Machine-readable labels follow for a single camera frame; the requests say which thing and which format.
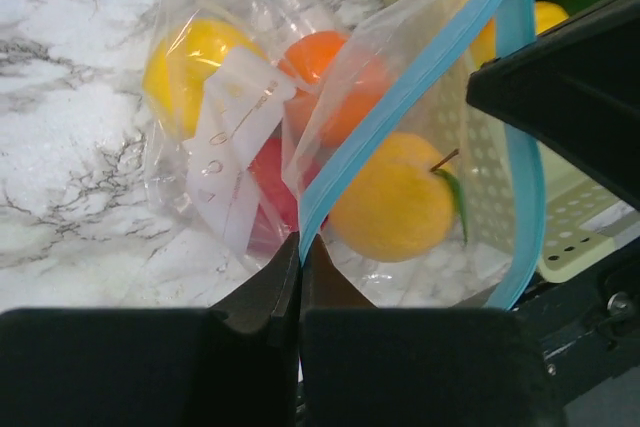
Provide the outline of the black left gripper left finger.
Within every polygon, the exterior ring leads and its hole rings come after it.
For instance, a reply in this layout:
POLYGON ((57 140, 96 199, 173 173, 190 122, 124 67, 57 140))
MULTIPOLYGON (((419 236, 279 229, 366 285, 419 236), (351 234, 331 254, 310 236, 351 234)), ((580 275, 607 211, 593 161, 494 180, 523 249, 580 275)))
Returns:
POLYGON ((197 308, 20 308, 1 316, 5 426, 291 426, 298 238, 197 308))

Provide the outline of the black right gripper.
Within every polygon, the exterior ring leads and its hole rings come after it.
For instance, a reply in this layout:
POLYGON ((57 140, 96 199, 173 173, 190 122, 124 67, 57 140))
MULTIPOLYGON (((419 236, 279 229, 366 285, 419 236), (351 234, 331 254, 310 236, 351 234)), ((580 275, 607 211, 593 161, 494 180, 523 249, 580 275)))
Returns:
POLYGON ((571 280, 539 283, 514 311, 538 339, 563 402, 639 365, 639 243, 571 280))

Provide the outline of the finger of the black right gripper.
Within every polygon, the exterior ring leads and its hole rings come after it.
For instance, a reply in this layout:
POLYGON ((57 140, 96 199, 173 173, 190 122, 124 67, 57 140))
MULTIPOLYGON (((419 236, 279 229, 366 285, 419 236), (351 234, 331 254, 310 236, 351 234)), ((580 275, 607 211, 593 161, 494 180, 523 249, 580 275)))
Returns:
POLYGON ((639 206, 639 0, 602 0, 485 64, 466 100, 639 206))

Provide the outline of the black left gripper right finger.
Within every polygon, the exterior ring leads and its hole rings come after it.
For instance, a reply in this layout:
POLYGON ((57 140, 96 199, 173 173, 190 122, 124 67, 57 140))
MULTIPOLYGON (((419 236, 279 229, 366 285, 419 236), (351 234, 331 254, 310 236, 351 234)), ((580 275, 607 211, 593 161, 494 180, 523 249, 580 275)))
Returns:
POLYGON ((302 270, 309 426, 563 426, 536 339, 491 308, 381 308, 315 239, 302 270))

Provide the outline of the red toy apple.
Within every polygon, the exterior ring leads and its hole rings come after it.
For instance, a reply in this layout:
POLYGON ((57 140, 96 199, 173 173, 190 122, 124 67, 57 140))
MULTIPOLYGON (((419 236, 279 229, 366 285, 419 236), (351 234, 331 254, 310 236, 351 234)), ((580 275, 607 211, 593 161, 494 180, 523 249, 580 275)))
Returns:
POLYGON ((271 256, 299 230, 297 200, 281 178, 282 140, 270 138, 249 170, 263 193, 252 227, 249 251, 271 256))

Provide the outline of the yellow toy pear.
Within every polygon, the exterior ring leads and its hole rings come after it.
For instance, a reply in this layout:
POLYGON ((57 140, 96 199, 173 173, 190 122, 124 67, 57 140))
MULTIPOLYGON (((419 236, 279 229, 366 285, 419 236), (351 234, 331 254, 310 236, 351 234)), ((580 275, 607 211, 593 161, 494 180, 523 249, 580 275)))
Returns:
POLYGON ((461 213, 451 162, 424 138, 394 132, 378 147, 329 213, 338 237, 359 255, 407 261, 446 240, 461 213))

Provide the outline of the orange toy orange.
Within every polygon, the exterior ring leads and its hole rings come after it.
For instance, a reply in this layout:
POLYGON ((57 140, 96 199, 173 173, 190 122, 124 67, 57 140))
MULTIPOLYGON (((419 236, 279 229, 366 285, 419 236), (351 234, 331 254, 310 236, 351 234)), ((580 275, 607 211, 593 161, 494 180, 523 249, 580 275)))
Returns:
POLYGON ((389 89, 391 76, 380 59, 370 59, 362 50, 335 59, 348 39, 335 30, 315 32, 292 44, 278 62, 280 70, 306 84, 285 103, 287 124, 295 139, 302 136, 318 110, 321 145, 339 146, 389 89))

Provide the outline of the clear zip top bag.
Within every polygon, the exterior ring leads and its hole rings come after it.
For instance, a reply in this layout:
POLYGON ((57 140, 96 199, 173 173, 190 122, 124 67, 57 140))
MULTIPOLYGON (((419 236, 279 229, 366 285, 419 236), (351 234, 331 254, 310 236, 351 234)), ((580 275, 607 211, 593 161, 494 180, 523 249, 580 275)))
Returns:
POLYGON ((150 202, 248 270, 325 247, 378 305, 514 307, 542 251, 536 141, 467 100, 534 0, 161 0, 142 89, 150 202))

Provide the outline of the yellow toy lemon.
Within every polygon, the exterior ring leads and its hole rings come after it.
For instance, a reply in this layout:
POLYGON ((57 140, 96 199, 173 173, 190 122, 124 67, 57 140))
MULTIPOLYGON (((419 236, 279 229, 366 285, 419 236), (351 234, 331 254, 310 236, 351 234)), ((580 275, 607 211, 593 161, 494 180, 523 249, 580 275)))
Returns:
POLYGON ((158 43, 147 62, 142 87, 166 130, 186 139, 194 136, 204 82, 238 46, 265 56, 242 31, 211 18, 195 19, 158 43))

